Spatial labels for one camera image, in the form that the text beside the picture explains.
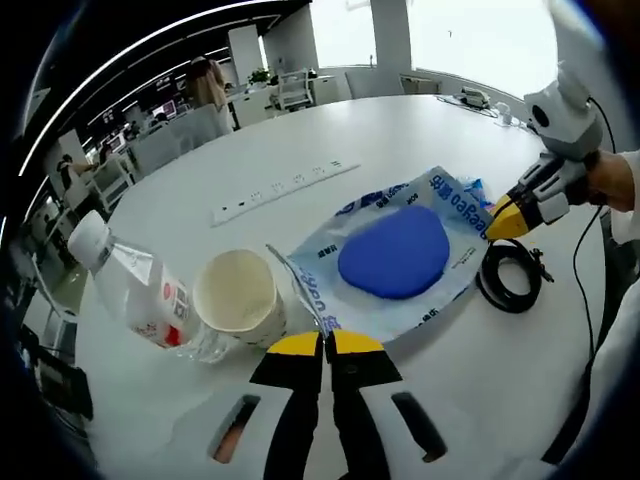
person's hand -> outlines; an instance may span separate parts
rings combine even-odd
[[[611,208],[620,212],[633,210],[633,174],[622,156],[601,151],[598,163],[587,173],[587,178],[591,194],[603,194]]]
[[[235,452],[238,446],[238,441],[240,440],[243,430],[244,425],[232,425],[231,428],[229,428],[224,437],[222,437],[216,453],[213,455],[214,460],[220,463],[229,463],[231,461],[231,457],[233,457],[233,452]]]

floor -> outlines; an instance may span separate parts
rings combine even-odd
[[[87,281],[87,270],[76,265],[62,281],[51,291],[51,295],[59,304],[67,307],[76,315],[80,313],[80,303]]]

coiled cable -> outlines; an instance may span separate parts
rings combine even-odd
[[[537,248],[529,251],[517,240],[504,240],[511,245],[491,242],[476,274],[476,284],[487,301],[503,312],[522,313],[529,310],[538,299],[542,279],[553,282],[544,264],[540,261],[542,252]],[[498,270],[505,260],[518,264],[527,275],[530,291],[524,295],[514,293],[500,279]]]

ceiling light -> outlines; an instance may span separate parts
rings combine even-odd
[[[127,105],[126,107],[124,107],[122,109],[122,113],[126,112],[127,110],[129,110],[131,107],[133,107],[136,103],[138,103],[137,100],[134,100],[133,102],[131,102],[129,105]]]
[[[155,32],[150,33],[149,35],[141,38],[137,42],[132,43],[127,48],[125,48],[124,50],[120,51],[119,53],[117,53],[116,55],[111,57],[109,60],[107,60],[105,63],[103,63],[102,66],[100,66],[100,68],[98,68],[95,72],[93,72],[91,75],[89,75],[73,92],[71,92],[71,95],[69,95],[69,97],[64,102],[62,102],[62,105],[60,105],[60,107],[58,107],[58,109],[53,113],[53,115],[51,116],[49,121],[45,124],[45,126],[42,129],[42,131],[38,134],[38,136],[36,137],[35,141],[33,142],[33,145],[29,149],[29,153],[27,153],[27,157],[24,159],[22,167],[20,168],[20,172],[18,172],[18,176],[21,177],[24,174],[24,171],[27,169],[27,165],[29,164],[29,161],[31,160],[31,157],[33,157],[33,154],[36,151],[36,148],[38,148],[38,145],[40,145],[40,142],[42,141],[42,139],[44,138],[46,133],[49,131],[49,129],[53,125],[53,122],[55,122],[57,120],[57,118],[64,111],[64,109],[67,108],[67,106],[71,103],[71,101],[74,98],[76,98],[76,96],[82,90],[84,90],[84,88],[89,83],[91,83],[98,75],[100,75],[107,68],[109,68],[111,65],[113,65],[115,62],[120,60],[122,57],[124,57],[126,54],[128,54],[132,50],[138,48],[140,45],[142,45],[143,43],[151,40],[152,38],[155,38],[158,35],[161,35],[164,32],[167,32],[167,31],[169,31],[169,30],[171,30],[171,29],[173,29],[173,28],[175,28],[177,26],[183,25],[183,24],[188,23],[188,22],[190,22],[192,20],[196,20],[198,18],[207,16],[207,15],[211,15],[213,13],[222,12],[222,11],[225,11],[225,10],[231,10],[233,8],[246,7],[246,6],[249,6],[249,5],[257,5],[257,4],[260,4],[260,3],[274,3],[274,2],[281,2],[281,1],[285,1],[285,0],[248,0],[248,1],[245,1],[245,2],[239,2],[239,3],[234,3],[234,4],[231,4],[231,5],[223,5],[221,7],[212,8],[210,10],[205,10],[203,12],[196,13],[194,15],[191,15],[189,17],[183,18],[183,19],[178,20],[176,22],[173,22],[173,23],[171,23],[169,25],[166,25],[166,26],[156,30]]]
[[[218,50],[211,50],[210,52],[205,53],[205,55],[211,55],[212,53],[218,53],[223,50],[229,50],[229,47],[222,47],[222,48],[219,48]]]
[[[267,51],[264,49],[264,39],[262,36],[258,37],[258,48],[260,48],[260,60],[262,61],[262,68],[269,70],[269,60],[267,59]]]
[[[47,183],[47,180],[49,180],[49,175],[47,175],[46,177],[44,177],[44,180],[42,181],[42,183],[40,184],[40,186],[38,187],[38,191],[36,192],[36,194],[33,196],[33,200],[31,200],[31,203],[29,204],[29,208],[27,208],[27,213],[25,213],[24,215],[24,221],[26,222],[27,219],[29,218],[29,215],[31,215],[31,210],[33,209],[33,205],[36,203],[36,200],[38,199],[38,195],[40,195],[40,192],[42,191],[42,189],[44,188],[45,183]]]
[[[147,55],[145,55],[144,57],[142,57],[142,58],[140,58],[140,59],[136,60],[136,61],[135,61],[135,62],[133,62],[131,65],[129,65],[129,66],[127,67],[127,69],[129,69],[129,68],[131,68],[131,67],[135,67],[135,66],[136,66],[137,64],[139,64],[140,62],[144,62],[147,58],[152,57],[152,56],[154,56],[156,53],[161,52],[162,50],[164,50],[164,49],[166,49],[166,48],[172,47],[172,46],[174,46],[175,44],[180,43],[180,42],[181,42],[181,41],[183,41],[183,40],[184,40],[184,38],[179,38],[178,40],[175,40],[175,41],[173,41],[173,42],[171,42],[171,43],[167,43],[166,45],[163,45],[162,47],[160,47],[160,48],[158,48],[158,49],[154,50],[153,52],[148,53],[148,54],[147,54]]]
[[[262,15],[260,17],[254,17],[254,20],[262,20],[264,18],[279,18],[280,15]],[[214,25],[213,27],[205,28],[202,30],[198,30],[197,32],[190,33],[187,35],[187,38],[197,37],[198,35],[202,35],[203,33],[211,32],[213,30],[218,30],[219,28],[229,27],[231,25],[237,25],[238,23],[247,23],[249,20],[247,18],[243,18],[242,20],[234,20],[233,22],[221,23],[220,25]]]
[[[7,217],[2,219],[2,225],[0,225],[0,248],[2,248],[2,237],[4,237],[4,226],[7,224]]]

potted plant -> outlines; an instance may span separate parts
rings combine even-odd
[[[268,81],[269,72],[264,68],[254,70],[253,72],[251,72],[251,75],[249,75],[249,83],[260,88],[266,87]]]

